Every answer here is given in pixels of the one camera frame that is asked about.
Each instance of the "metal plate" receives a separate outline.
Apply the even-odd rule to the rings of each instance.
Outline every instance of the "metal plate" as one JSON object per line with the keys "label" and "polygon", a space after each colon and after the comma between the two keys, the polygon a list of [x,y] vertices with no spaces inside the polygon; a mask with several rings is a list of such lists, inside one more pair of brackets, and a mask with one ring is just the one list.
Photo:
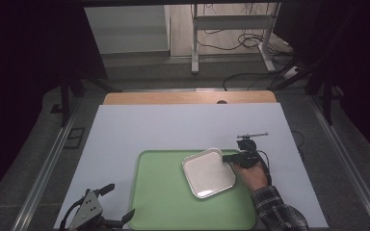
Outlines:
{"label": "metal plate", "polygon": [[192,193],[206,198],[233,187],[236,176],[230,165],[223,163],[220,149],[211,148],[187,157],[182,162]]}

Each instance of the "table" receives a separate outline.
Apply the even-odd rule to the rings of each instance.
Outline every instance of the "table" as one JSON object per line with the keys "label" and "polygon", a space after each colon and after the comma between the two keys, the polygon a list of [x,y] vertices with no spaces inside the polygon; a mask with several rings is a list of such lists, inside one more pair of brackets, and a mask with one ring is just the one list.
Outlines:
{"label": "table", "polygon": [[[228,104],[217,105],[224,101]],[[327,227],[283,117],[274,95],[265,90],[108,94],[97,112],[57,225],[81,192],[110,181],[116,182],[116,189],[100,198],[103,215],[119,219],[125,214],[137,156],[144,150],[235,149],[238,133],[255,130],[270,134],[267,140],[255,141],[267,153],[274,153],[269,155],[271,172],[284,201],[302,211],[311,227]]]}

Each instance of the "green tray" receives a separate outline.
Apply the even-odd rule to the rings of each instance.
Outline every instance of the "green tray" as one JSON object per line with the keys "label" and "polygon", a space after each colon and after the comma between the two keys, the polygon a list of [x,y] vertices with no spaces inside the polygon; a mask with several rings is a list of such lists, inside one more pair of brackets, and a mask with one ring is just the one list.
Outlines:
{"label": "green tray", "polygon": [[[248,189],[237,176],[228,190],[199,199],[192,194],[182,161],[202,150],[151,150],[137,163],[130,208],[133,229],[230,230],[251,229],[255,212]],[[222,150],[224,155],[236,150]]]}

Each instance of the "shirt cuff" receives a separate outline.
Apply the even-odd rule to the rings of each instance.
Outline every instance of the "shirt cuff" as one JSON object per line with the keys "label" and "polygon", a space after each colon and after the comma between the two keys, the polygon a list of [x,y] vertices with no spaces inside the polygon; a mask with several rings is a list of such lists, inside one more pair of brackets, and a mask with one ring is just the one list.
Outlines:
{"label": "shirt cuff", "polygon": [[284,204],[275,186],[267,186],[253,192],[251,194],[251,199],[253,200],[258,214],[261,214],[273,206]]}

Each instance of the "white desk leg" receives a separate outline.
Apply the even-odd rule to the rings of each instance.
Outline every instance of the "white desk leg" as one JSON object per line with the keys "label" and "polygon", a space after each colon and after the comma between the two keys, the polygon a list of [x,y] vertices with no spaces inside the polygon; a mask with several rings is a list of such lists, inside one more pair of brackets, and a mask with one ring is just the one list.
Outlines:
{"label": "white desk leg", "polygon": [[194,4],[194,16],[192,18],[194,22],[194,34],[192,43],[192,73],[199,73],[199,58],[198,58],[198,4]]}
{"label": "white desk leg", "polygon": [[278,16],[278,7],[280,3],[275,5],[272,13],[270,14],[270,19],[268,23],[268,27],[266,29],[266,33],[264,34],[263,42],[259,44],[259,51],[263,58],[264,64],[269,72],[276,71],[275,66],[273,65],[272,58],[270,58],[269,53],[267,51],[267,47],[269,45],[270,35],[272,34],[273,27],[275,26],[276,18]]}

